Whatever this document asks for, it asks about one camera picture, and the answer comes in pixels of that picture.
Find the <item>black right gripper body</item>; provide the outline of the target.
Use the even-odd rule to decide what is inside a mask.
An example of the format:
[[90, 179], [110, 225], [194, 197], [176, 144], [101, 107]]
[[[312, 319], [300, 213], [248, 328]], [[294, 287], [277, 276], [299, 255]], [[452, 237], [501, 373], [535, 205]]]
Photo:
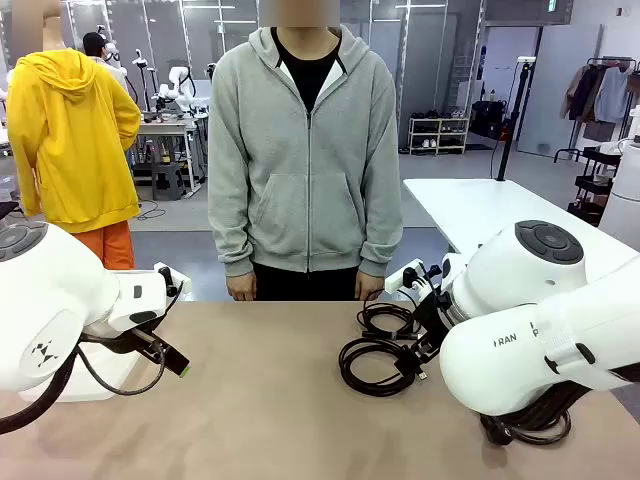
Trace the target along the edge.
[[452, 328], [452, 323], [447, 311], [452, 303], [448, 293], [443, 293], [440, 288], [414, 287], [418, 302], [413, 311], [413, 318], [424, 330], [424, 333], [410, 347], [410, 350], [417, 355], [417, 341], [426, 337], [436, 346], [436, 355], [440, 347]]

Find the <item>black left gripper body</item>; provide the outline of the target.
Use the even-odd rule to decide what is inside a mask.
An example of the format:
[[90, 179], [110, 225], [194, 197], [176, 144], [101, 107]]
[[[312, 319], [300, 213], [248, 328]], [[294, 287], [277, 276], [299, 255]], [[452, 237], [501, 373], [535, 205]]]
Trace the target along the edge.
[[116, 354], [138, 352], [150, 361], [164, 361], [162, 341], [151, 333], [137, 328], [123, 332], [115, 338], [101, 338], [82, 333], [80, 342], [100, 344]]

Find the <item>grey-sleeved right forearm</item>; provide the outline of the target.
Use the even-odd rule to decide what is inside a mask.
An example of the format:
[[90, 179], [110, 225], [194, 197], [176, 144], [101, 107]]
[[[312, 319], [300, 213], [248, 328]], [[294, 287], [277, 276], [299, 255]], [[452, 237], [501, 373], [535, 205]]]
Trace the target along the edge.
[[209, 199], [209, 222], [218, 251], [218, 259], [228, 278], [253, 272], [250, 259], [253, 246], [248, 239], [248, 213], [245, 201]]

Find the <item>grey-sleeved left forearm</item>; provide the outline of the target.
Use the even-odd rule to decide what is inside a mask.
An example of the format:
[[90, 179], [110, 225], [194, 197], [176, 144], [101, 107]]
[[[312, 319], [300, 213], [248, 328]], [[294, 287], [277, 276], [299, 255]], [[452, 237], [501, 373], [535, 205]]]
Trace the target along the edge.
[[367, 202], [365, 213], [365, 240], [359, 270], [384, 278], [403, 234], [401, 202], [398, 198]]

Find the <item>person's left hand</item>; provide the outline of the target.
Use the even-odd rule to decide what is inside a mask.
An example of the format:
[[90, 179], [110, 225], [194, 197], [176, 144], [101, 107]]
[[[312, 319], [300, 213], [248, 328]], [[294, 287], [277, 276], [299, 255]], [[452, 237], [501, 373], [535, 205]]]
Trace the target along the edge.
[[354, 298], [358, 301], [375, 300], [385, 288], [385, 279], [357, 271]]

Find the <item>person's right hand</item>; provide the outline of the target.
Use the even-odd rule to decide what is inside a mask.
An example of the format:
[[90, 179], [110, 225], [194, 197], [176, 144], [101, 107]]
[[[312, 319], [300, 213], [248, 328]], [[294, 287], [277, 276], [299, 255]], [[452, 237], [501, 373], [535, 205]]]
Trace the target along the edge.
[[238, 302], [254, 301], [257, 295], [257, 279], [253, 272], [241, 276], [227, 277], [228, 294]]

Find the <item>clear plastic storage container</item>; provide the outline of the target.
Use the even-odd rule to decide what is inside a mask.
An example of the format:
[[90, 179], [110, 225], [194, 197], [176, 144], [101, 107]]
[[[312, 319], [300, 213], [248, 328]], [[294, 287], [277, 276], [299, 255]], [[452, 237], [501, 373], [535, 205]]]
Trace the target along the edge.
[[[100, 344], [80, 345], [96, 373], [110, 386], [123, 389], [129, 374], [141, 359], [137, 352], [117, 354]], [[69, 381], [58, 402], [89, 402], [107, 400], [114, 393], [102, 387], [90, 374], [80, 356], [77, 356]]]

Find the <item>white side table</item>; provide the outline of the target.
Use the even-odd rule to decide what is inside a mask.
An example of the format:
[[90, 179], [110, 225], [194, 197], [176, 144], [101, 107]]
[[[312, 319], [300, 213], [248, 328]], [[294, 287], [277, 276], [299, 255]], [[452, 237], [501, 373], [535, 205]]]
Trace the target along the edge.
[[545, 220], [581, 243], [589, 281], [599, 279], [640, 253], [544, 198], [510, 181], [407, 179], [404, 186], [433, 219], [454, 251], [472, 256], [509, 224]]

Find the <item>grey step stool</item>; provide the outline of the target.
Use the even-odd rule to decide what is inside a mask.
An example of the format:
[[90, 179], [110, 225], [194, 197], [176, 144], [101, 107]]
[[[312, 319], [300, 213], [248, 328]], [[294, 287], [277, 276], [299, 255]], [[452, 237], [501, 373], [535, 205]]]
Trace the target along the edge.
[[186, 194], [177, 163], [151, 165], [152, 197], [154, 201], [178, 201]]

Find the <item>wooden shoe rack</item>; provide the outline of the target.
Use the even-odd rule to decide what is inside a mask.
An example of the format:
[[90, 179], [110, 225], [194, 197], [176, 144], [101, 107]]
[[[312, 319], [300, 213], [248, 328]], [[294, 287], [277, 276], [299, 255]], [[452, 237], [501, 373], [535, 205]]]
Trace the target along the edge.
[[407, 148], [411, 155], [462, 154], [466, 150], [468, 130], [468, 118], [410, 118]]

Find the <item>person in grey hoodie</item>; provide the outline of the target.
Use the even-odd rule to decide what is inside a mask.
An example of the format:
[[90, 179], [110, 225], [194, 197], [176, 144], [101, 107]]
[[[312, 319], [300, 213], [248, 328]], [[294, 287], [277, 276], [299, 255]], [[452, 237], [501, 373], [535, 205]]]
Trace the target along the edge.
[[342, 25], [261, 27], [218, 62], [208, 126], [208, 206], [246, 202], [255, 300], [358, 301], [366, 203], [401, 202], [385, 62]]

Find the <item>black bags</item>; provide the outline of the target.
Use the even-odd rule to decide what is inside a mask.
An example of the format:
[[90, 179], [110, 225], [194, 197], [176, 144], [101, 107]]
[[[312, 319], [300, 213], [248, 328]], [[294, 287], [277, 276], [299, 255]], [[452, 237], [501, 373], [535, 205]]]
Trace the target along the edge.
[[471, 107], [469, 131], [476, 135], [505, 141], [509, 119], [506, 117], [505, 101], [477, 101]]

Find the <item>black pole with white top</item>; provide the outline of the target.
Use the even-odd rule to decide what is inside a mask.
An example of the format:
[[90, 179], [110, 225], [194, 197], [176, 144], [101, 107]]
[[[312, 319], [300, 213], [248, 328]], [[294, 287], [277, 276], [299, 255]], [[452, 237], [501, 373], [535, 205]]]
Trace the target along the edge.
[[530, 72], [535, 62], [536, 62], [535, 56], [519, 56], [517, 59], [517, 64], [521, 66], [519, 84], [518, 84], [518, 89], [516, 91], [513, 110], [509, 119], [508, 127], [507, 127], [507, 136], [506, 136], [505, 145], [503, 148], [501, 161], [498, 169], [498, 174], [496, 178], [496, 180], [499, 182], [503, 182], [505, 180], [505, 174], [507, 170], [509, 155], [510, 155], [510, 151], [513, 144], [515, 128], [520, 116], [520, 108], [523, 101], [524, 92], [527, 87], [527, 82], [528, 82]]

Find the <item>black utility cart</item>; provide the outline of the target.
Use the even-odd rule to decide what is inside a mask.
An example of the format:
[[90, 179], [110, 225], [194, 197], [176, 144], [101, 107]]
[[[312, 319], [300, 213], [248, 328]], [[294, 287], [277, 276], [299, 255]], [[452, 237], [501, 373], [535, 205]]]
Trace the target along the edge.
[[576, 152], [576, 159], [584, 161], [584, 170], [575, 178], [577, 193], [568, 204], [569, 213], [594, 227], [599, 226], [621, 158], [621, 154], [602, 153], [599, 147]]

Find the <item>cluttered background workbench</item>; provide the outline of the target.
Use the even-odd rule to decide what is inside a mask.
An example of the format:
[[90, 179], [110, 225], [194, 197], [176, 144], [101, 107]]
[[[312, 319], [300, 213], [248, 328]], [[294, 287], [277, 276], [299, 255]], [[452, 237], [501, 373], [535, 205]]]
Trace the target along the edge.
[[163, 122], [143, 122], [140, 141], [153, 141], [154, 155], [162, 165], [178, 169], [185, 188], [184, 198], [197, 193], [206, 182], [207, 142], [205, 119], [182, 118]]

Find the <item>mannequin in yellow hoodie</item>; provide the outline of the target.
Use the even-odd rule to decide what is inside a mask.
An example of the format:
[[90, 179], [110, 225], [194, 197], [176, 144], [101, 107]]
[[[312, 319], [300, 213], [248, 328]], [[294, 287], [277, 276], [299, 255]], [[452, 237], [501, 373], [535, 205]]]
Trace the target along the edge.
[[126, 151], [141, 112], [102, 66], [65, 46], [60, 0], [11, 0], [28, 54], [8, 85], [8, 138], [21, 204], [80, 240], [110, 270], [135, 266], [129, 221], [140, 212]]

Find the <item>white cylindrical appliance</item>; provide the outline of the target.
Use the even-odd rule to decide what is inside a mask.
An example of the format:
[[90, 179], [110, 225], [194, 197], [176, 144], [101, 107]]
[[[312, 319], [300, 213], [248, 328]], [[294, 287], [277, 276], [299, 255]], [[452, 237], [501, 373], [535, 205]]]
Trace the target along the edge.
[[623, 149], [599, 229], [640, 252], [640, 135]]

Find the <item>white partition panel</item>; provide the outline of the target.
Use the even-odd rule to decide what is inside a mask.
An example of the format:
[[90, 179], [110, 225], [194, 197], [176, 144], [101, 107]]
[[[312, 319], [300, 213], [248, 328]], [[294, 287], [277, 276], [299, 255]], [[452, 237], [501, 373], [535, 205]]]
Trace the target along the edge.
[[518, 150], [552, 157], [569, 146], [574, 122], [561, 115], [566, 92], [578, 71], [599, 53], [599, 24], [546, 26], [538, 51]]

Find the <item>clothes rack with garments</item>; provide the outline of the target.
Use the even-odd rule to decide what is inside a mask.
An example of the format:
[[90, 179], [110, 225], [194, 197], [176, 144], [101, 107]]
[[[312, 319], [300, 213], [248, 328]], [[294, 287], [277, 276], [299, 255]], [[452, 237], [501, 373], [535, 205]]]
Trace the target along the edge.
[[631, 57], [589, 58], [564, 94], [560, 117], [570, 122], [565, 147], [554, 159], [576, 161], [586, 150], [598, 151], [630, 130], [631, 111], [640, 96], [640, 61]]

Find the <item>background person in beige jacket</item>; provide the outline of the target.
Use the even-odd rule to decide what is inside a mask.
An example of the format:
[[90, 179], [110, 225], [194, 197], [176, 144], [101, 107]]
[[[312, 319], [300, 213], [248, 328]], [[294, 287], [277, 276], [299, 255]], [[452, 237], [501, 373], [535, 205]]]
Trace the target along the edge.
[[120, 86], [128, 91], [128, 85], [126, 82], [125, 72], [121, 67], [111, 65], [106, 61], [107, 58], [107, 43], [103, 36], [98, 32], [89, 32], [83, 37], [84, 53], [93, 60], [96, 64], [100, 65], [104, 70], [120, 84]]

